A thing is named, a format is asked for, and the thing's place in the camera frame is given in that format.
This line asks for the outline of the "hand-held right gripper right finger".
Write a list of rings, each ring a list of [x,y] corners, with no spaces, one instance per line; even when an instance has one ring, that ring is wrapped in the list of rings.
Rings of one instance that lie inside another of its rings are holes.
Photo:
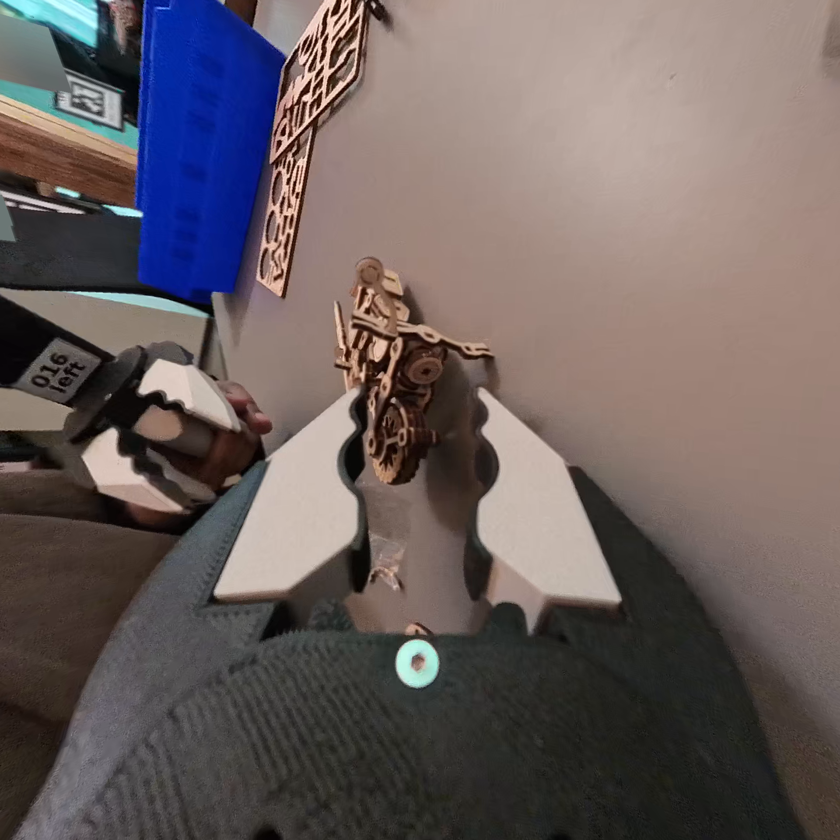
[[[465,533],[470,599],[513,604],[525,618],[563,606],[617,610],[623,598],[564,458],[484,387],[473,428],[480,494]]]

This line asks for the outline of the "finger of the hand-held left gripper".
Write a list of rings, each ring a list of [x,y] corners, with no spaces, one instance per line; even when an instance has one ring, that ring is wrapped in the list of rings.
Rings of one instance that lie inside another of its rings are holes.
[[[188,476],[141,436],[110,427],[80,447],[80,462],[101,494],[151,511],[186,515],[217,494]]]
[[[239,433],[238,416],[216,382],[194,364],[157,359],[143,373],[136,388],[138,397],[152,403],[160,413],[171,415],[184,433],[193,430]]]

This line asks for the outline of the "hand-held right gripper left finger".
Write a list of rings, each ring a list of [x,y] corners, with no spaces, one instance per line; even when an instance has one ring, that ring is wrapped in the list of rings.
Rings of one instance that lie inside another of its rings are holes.
[[[368,582],[364,392],[358,386],[266,461],[213,595],[224,603],[316,604]]]

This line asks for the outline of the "wooden motorcycle model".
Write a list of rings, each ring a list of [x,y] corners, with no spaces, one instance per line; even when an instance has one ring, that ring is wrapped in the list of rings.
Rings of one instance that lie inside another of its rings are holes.
[[[412,322],[399,276],[374,257],[357,263],[350,294],[348,321],[333,303],[333,365],[347,390],[360,387],[366,394],[364,448],[376,477],[386,485],[404,485],[439,443],[427,409],[448,356],[476,361],[493,354],[485,343],[452,339]]]

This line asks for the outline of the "grey desk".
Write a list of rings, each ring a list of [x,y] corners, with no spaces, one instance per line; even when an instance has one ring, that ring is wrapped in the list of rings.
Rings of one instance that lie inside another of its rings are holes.
[[[341,394],[333,302],[399,274],[449,360],[443,443],[395,487],[402,579],[370,629],[478,617],[471,393],[582,467],[700,596],[805,830],[838,838],[838,2],[385,2],[313,147],[284,298],[256,283],[263,168],[227,370],[275,422]]]

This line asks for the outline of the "person's left hand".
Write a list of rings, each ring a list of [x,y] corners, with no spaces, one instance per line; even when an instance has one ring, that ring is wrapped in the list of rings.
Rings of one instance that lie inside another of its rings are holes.
[[[246,389],[232,381],[216,381],[240,422],[238,433],[216,431],[204,457],[197,458],[157,447],[183,474],[219,492],[232,476],[241,475],[263,454],[262,438],[272,431],[272,422]]]

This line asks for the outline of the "small clear plastic bag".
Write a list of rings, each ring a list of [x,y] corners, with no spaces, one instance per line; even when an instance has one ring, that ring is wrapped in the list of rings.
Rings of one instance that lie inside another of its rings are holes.
[[[364,498],[371,550],[369,583],[404,592],[403,564],[411,533],[409,502],[392,486],[363,473],[357,482]]]

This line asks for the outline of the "person's tan trousers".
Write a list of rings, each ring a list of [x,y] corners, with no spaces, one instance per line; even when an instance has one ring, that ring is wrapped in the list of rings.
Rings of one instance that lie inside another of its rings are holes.
[[[1,495],[2,838],[59,838],[149,726],[119,660],[163,633],[144,607],[110,637],[202,514],[134,510],[59,469],[2,475]]]

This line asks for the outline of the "wooden workbench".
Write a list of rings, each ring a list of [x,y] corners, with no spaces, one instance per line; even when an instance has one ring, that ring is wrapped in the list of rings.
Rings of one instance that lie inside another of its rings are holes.
[[[1,97],[3,171],[133,207],[137,163],[137,152],[122,143]]]

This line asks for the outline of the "blue plastic bin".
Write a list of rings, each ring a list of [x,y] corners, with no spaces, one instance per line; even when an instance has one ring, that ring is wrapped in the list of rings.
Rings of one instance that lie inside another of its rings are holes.
[[[235,289],[284,55],[221,2],[143,5],[139,281],[204,307]]]

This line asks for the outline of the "framed marker sign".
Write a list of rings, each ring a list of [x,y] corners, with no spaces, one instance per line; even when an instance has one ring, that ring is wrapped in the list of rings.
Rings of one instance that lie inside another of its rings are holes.
[[[73,70],[65,70],[65,73],[66,90],[54,93],[55,109],[66,116],[122,132],[123,91]]]

